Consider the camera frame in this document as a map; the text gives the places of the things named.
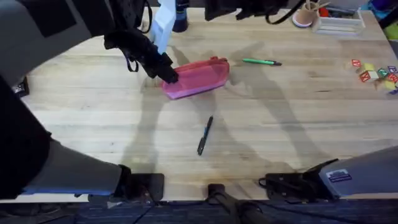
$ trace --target black pen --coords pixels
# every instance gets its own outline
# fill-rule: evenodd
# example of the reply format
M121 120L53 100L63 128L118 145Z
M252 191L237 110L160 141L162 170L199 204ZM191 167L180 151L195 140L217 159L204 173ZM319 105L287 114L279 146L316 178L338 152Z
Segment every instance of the black pen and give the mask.
M207 140L207 135L209 135L209 130L211 127L211 124L213 123L213 116L209 117L209 120L207 121L207 125L205 128L205 133L203 137L200 139L199 146L198 146L198 155L201 156L203 149L205 148L206 140Z

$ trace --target zipper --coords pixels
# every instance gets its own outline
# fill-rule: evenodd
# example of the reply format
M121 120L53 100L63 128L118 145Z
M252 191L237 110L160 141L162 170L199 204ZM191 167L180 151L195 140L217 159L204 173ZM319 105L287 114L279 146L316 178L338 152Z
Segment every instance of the zipper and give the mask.
M202 67L202 66L206 66L206 65L215 65L215 64L228 64L228 61L226 58L218 58L217 56L214 56L214 57L211 57L209 60L193 62L193 63L189 63L187 65L179 66L178 68L175 68L174 70L176 72L183 72L186 70L191 70L194 68L198 68L198 67Z

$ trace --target gray robot arm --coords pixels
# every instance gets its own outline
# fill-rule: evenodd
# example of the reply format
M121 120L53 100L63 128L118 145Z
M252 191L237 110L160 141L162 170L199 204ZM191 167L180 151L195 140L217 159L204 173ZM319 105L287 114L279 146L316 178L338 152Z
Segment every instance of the gray robot arm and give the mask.
M2 0L0 27L0 74L10 86L46 60L115 30L104 0Z
M398 192L398 146L319 164L304 173L266 174L268 197L290 202L337 200L354 194Z
M94 36L106 49L119 48L126 62L138 61L148 76L176 82L167 54L137 30L144 0L0 1L0 198L19 194L102 195L130 200L151 192L159 200L162 174L131 174L128 167L99 161L50 137L10 86L46 60Z

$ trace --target wooden stick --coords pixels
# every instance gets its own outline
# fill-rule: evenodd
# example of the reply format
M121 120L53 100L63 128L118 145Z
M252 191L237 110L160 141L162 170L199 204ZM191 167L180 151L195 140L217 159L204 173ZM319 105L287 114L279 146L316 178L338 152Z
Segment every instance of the wooden stick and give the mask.
M308 6L308 7L306 6L305 8L311 10L311 1L307 0L305 4Z
M318 6L317 10L320 9L320 8L322 8L322 7L327 6L327 5L329 5L329 4L330 4L330 2L323 3L322 5Z

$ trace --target green pen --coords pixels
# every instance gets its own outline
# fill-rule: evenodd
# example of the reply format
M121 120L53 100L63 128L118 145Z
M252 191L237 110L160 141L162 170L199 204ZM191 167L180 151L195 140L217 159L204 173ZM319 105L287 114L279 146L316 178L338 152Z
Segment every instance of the green pen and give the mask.
M278 65L278 66L282 65L282 63L280 63L280 62L271 61L271 60L256 60L256 59L244 58L244 59L242 59L242 61L249 62L249 63L261 63L261 64L266 64L266 65Z

